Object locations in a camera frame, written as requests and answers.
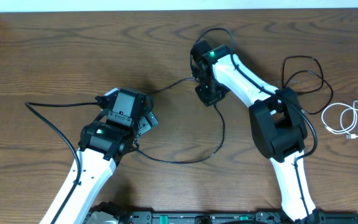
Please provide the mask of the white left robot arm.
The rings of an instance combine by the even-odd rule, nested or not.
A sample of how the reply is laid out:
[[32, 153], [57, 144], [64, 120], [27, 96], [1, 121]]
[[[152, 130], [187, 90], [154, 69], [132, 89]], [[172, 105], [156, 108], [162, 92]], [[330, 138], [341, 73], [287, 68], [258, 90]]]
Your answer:
[[122, 157], [158, 123], [152, 98], [139, 91], [114, 88], [96, 104], [101, 112], [81, 130], [76, 159], [42, 223], [83, 223]]

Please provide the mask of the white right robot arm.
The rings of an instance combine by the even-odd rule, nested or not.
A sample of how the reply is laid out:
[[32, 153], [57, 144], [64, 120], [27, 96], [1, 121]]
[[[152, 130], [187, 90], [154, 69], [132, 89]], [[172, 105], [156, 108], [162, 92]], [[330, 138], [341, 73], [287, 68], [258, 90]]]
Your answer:
[[252, 139], [272, 163], [288, 221], [316, 223], [318, 213], [304, 169], [304, 140], [313, 127], [295, 92], [263, 81], [226, 45], [214, 49], [198, 40], [190, 55], [193, 76], [200, 83], [195, 92], [205, 106], [216, 104], [231, 91], [248, 107]]

